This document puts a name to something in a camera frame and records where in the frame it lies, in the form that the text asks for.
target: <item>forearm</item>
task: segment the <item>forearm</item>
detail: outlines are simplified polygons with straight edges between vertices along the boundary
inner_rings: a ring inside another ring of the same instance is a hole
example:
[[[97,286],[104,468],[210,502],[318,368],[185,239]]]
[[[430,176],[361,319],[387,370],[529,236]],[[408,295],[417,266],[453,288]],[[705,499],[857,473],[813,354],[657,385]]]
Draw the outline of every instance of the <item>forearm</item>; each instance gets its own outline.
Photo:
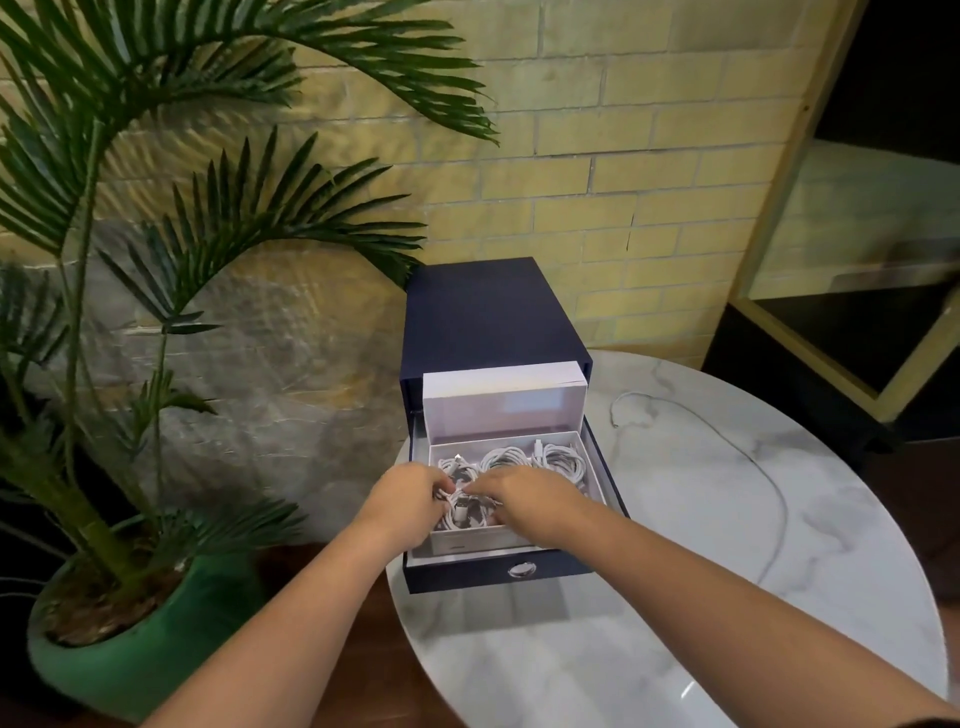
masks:
[[[357,610],[394,554],[351,526],[221,647],[147,728],[305,728]]]
[[[958,715],[820,621],[602,506],[588,509],[569,550],[743,728],[894,728]]]

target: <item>soil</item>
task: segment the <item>soil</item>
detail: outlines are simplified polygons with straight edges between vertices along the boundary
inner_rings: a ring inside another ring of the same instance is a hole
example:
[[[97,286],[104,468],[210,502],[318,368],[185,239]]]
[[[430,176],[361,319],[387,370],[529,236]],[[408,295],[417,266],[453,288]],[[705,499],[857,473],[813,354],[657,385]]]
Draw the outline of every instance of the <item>soil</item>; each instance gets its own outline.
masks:
[[[128,526],[134,559],[145,566],[150,559],[150,538],[143,523]],[[64,647],[86,647],[126,632],[157,610],[177,589],[189,564],[148,574],[135,587],[118,589],[102,570],[86,559],[74,561],[51,591],[42,626],[46,638]]]
[[[109,640],[146,619],[183,580],[186,569],[148,576],[135,593],[111,594],[102,585],[70,574],[52,595],[43,616],[47,639],[67,647]]]

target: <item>right hand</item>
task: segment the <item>right hand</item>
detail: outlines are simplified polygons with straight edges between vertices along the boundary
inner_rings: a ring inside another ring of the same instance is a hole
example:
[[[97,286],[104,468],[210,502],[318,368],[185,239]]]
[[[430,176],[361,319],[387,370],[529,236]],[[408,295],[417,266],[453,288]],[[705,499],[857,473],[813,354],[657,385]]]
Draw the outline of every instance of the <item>right hand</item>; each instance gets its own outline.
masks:
[[[593,503],[559,473],[524,465],[487,471],[464,493],[503,503],[496,520],[545,548],[567,548]]]

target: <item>white cable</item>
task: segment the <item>white cable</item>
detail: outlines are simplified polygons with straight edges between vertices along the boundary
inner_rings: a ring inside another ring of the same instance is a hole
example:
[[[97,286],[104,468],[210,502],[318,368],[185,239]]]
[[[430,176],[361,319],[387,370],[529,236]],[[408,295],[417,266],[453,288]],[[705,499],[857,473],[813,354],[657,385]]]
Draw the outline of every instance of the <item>white cable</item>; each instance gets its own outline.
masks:
[[[464,488],[476,480],[481,473],[513,465],[531,465],[535,468],[554,471],[576,485],[581,493],[586,494],[586,484],[583,480],[587,474],[587,464],[574,448],[563,445],[544,445],[542,440],[538,440],[534,444],[533,457],[528,456],[520,448],[510,446],[491,450],[484,455],[478,465],[470,464],[466,458],[457,454],[437,462],[437,466],[449,475],[456,488],[453,493],[437,491],[436,497],[450,504],[446,514],[437,524],[437,529],[457,531],[489,525],[490,517],[498,504],[488,497],[468,495],[464,493]],[[479,507],[479,514],[476,508],[471,509],[474,505]]]
[[[485,473],[494,468],[507,468],[511,465],[530,465],[530,458],[527,457],[526,452],[513,446],[495,449],[484,455],[483,460],[480,461],[479,470]]]
[[[534,467],[545,468],[559,473],[581,492],[585,489],[584,476],[587,474],[587,464],[574,448],[564,445],[544,445],[538,440],[534,445]]]

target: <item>round table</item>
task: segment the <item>round table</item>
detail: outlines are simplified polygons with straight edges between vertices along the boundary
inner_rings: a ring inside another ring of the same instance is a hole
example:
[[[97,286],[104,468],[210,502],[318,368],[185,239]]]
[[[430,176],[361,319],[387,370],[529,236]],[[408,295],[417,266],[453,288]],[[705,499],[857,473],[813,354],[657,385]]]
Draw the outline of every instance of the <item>round table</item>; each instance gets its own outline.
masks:
[[[765,573],[764,589],[946,694],[924,574],[850,468],[726,382],[646,356],[592,355],[587,417],[635,521],[755,582]],[[614,428],[611,406],[626,392],[672,401],[620,399]],[[470,728],[732,725],[596,574],[427,595],[409,594],[399,560],[388,576],[414,651]]]

